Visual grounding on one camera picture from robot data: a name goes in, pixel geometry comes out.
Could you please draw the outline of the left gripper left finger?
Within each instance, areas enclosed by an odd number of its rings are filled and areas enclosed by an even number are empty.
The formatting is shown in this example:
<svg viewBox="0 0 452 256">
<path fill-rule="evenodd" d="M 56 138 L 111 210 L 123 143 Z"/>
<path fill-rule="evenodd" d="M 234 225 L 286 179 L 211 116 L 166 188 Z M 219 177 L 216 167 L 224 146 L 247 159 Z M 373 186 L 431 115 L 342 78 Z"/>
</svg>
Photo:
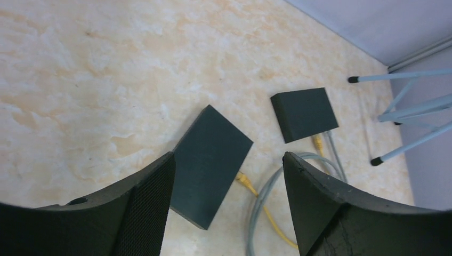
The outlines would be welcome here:
<svg viewBox="0 0 452 256">
<path fill-rule="evenodd" d="M 167 152 L 66 205 L 1 204 L 1 255 L 159 255 L 175 176 Z"/>
</svg>

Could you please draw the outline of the black network switch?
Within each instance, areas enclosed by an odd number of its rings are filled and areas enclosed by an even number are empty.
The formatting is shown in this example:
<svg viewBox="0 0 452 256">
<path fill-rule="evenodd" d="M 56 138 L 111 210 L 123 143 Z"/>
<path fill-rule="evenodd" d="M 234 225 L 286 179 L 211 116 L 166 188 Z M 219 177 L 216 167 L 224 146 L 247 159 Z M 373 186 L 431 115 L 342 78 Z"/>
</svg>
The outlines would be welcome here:
<svg viewBox="0 0 452 256">
<path fill-rule="evenodd" d="M 339 127 L 324 87 L 280 92 L 270 100 L 285 143 Z"/>
<path fill-rule="evenodd" d="M 170 208 L 207 230 L 253 141 L 213 106 L 206 106 L 173 153 L 176 171 Z"/>
</svg>

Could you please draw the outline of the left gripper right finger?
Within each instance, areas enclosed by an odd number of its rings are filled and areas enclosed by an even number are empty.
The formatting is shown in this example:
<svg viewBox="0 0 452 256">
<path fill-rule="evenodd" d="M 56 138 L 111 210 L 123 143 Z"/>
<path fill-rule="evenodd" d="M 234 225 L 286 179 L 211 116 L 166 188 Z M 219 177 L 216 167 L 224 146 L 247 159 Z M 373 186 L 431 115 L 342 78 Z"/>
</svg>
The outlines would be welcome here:
<svg viewBox="0 0 452 256">
<path fill-rule="evenodd" d="M 451 211 L 374 196 L 292 152 L 282 161 L 300 255 L 451 255 Z"/>
</svg>

